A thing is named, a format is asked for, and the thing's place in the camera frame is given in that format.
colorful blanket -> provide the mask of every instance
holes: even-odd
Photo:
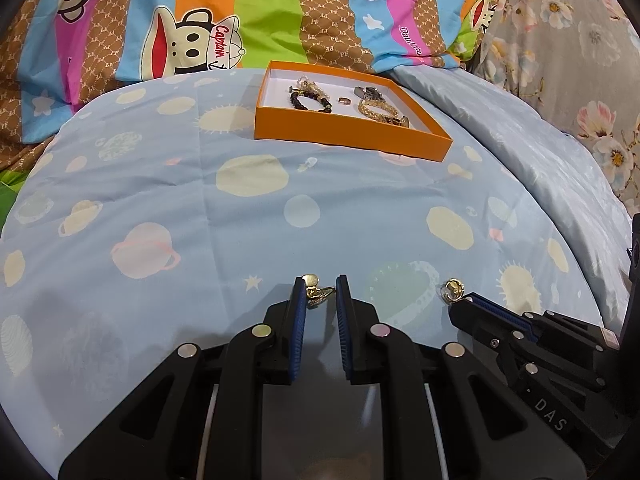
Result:
[[[2,45],[0,130],[54,134],[120,85],[272,59],[455,67],[498,0],[28,0]]]

silver screw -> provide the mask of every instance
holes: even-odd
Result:
[[[371,325],[371,333],[377,337],[386,337],[391,334],[391,329],[385,325],[384,323],[376,323],[375,325]]]
[[[194,355],[197,354],[197,352],[198,352],[197,346],[192,343],[186,343],[178,347],[178,355],[180,357],[184,357],[185,359],[189,357],[193,357]]]
[[[465,354],[465,347],[460,343],[448,343],[444,347],[444,351],[451,357],[462,357]]]
[[[267,337],[271,334],[271,327],[269,325],[256,325],[251,329],[251,333],[256,337]]]

mattress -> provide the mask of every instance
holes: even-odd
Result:
[[[0,238],[0,403],[53,478],[179,344],[228,342],[309,272],[321,285],[346,274],[381,320],[436,347],[465,342],[439,294],[449,278],[519,314],[602,324],[540,197],[462,116],[412,94],[453,139],[442,163],[253,140],[262,74],[109,92],[63,125],[24,184]],[[616,207],[604,186],[583,193]],[[263,478],[379,479],[381,449],[377,389],[348,385],[331,310],[309,311],[300,378],[265,390]]]

gold bracelet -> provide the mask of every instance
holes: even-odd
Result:
[[[369,110],[367,106],[380,108],[381,110],[388,112],[390,115],[374,112],[373,110]],[[400,112],[385,101],[377,99],[362,99],[358,104],[358,111],[365,117],[373,119],[379,123],[394,124],[395,126],[404,126],[405,128],[409,127],[409,119],[406,116],[402,116],[402,119],[398,119]]]

bracelet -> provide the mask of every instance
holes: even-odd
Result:
[[[390,115],[380,114],[369,110],[367,106],[374,108],[380,108]],[[402,116],[402,119],[398,119],[399,112],[392,107],[389,103],[378,99],[362,99],[358,104],[358,111],[369,119],[373,119],[379,123],[394,124],[395,126],[409,127],[409,119],[407,116]]]
[[[321,97],[320,95],[308,90],[300,90],[293,87],[289,88],[289,92],[291,92],[291,104],[296,110],[309,110],[309,108],[303,105],[298,99],[299,96],[302,96],[318,101],[322,105],[322,110],[318,110],[319,112],[324,112],[325,114],[331,113],[331,103],[326,97]]]

